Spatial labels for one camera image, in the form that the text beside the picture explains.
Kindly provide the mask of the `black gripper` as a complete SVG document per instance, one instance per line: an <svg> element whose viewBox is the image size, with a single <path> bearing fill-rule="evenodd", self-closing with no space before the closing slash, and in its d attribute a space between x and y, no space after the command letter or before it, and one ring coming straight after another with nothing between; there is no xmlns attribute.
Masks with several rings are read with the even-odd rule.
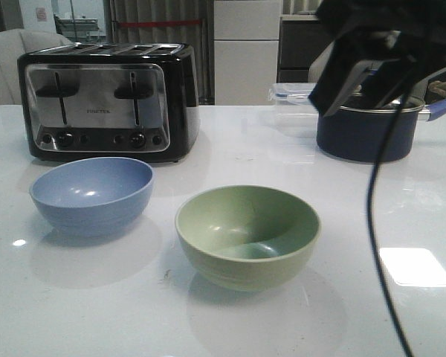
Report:
<svg viewBox="0 0 446 357"><path fill-rule="evenodd" d="M345 36L360 34L357 45L394 35L408 45L415 45L418 40L422 45L434 45L438 53L421 77L446 71L446 1L323 1L316 17L333 43L323 72L323 117L333 115L361 83L360 107L379 109L421 79L421 63L411 57L387 61L380 67L379 61L372 59L344 62L345 54L355 53L347 50L335 55L335 45Z"/></svg>

